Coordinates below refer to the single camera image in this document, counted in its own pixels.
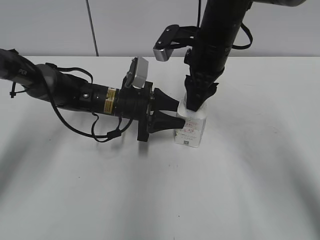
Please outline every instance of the black cable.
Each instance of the black cable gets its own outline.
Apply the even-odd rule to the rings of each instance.
[[[94,136],[92,136],[91,134],[88,134],[88,133],[85,133],[83,131],[80,131],[74,127],[72,127],[69,123],[67,123],[67,121],[63,118],[63,116],[61,115],[61,113],[59,112],[56,104],[55,104],[55,100],[54,100],[54,97],[52,96],[51,94],[51,91],[50,91],[50,88],[45,80],[45,78],[43,77],[41,71],[39,70],[39,68],[37,66],[35,66],[31,61],[29,61],[28,59],[24,58],[24,60],[30,64],[31,66],[34,66],[34,69],[37,73],[37,75],[39,76],[39,78],[41,78],[41,81],[43,82],[43,85],[44,85],[44,88],[47,92],[47,95],[48,95],[48,98],[49,98],[49,101],[50,101],[50,104],[53,108],[53,111],[55,112],[55,114],[57,115],[57,117],[59,118],[59,120],[68,128],[70,129],[71,131],[75,132],[76,134],[79,134],[79,135],[82,135],[84,137],[87,137],[87,138],[94,138]],[[108,136],[107,135],[97,135],[95,136],[97,139],[105,139],[107,138]]]
[[[201,0],[199,0],[199,3],[198,3],[198,20],[196,23],[197,28],[200,27],[200,18],[201,18]]]
[[[241,23],[241,28],[244,31],[244,33],[248,36],[250,43],[244,46],[238,46],[238,45],[232,45],[233,49],[237,49],[237,50],[244,50],[244,49],[248,49],[251,47],[252,43],[254,42],[254,37],[252,36],[250,29],[244,25],[243,23]]]
[[[95,35],[95,30],[94,30],[94,24],[92,22],[92,17],[91,17],[91,11],[90,11],[90,5],[89,1],[85,0],[86,3],[86,9],[88,11],[88,16],[89,16],[89,21],[90,21],[90,28],[91,28],[91,33],[92,33],[92,38],[93,38],[93,45],[95,49],[95,55],[99,57],[99,52],[98,52],[98,46],[97,46],[97,41],[96,41],[96,35]]]
[[[84,70],[83,68],[80,68],[80,67],[58,67],[57,65],[55,65],[53,63],[49,63],[49,62],[46,62],[45,65],[48,65],[49,67],[56,69],[60,72],[64,72],[64,73],[78,71],[80,73],[83,73],[83,74],[89,76],[91,79],[91,84],[94,83],[94,77],[92,76],[92,74],[90,72],[88,72],[87,70]]]

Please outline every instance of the gray wall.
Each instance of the gray wall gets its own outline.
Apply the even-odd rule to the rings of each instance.
[[[154,42],[166,26],[197,21],[197,0],[89,3],[101,56],[152,56]],[[244,19],[254,36],[253,46],[232,55],[320,56],[319,10],[319,0],[294,8],[255,3]],[[16,48],[23,55],[95,55],[85,0],[3,0],[0,33],[0,48]],[[247,41],[241,32],[236,43]]]

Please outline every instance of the metal bracket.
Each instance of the metal bracket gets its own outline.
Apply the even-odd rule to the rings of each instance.
[[[194,37],[197,34],[198,27],[170,25],[165,28],[162,35],[156,41],[153,47],[153,53],[158,61],[166,62],[171,57],[174,49],[193,46]]]

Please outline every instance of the black cylinder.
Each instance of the black cylinder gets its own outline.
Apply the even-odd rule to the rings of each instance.
[[[213,51],[200,51],[194,46],[191,67],[197,72],[218,73],[223,71],[232,45],[249,8],[251,0],[208,0],[200,30],[196,36],[202,46],[212,46]]]

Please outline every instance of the label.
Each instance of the label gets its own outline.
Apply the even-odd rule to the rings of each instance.
[[[114,106],[115,96],[116,96],[116,89],[109,87],[108,92],[106,94],[106,99],[104,103],[104,113],[112,114],[112,109]]]
[[[206,120],[179,117],[185,119],[185,125],[182,129],[174,130],[174,141],[177,144],[183,144],[195,148],[199,147],[206,125]]]

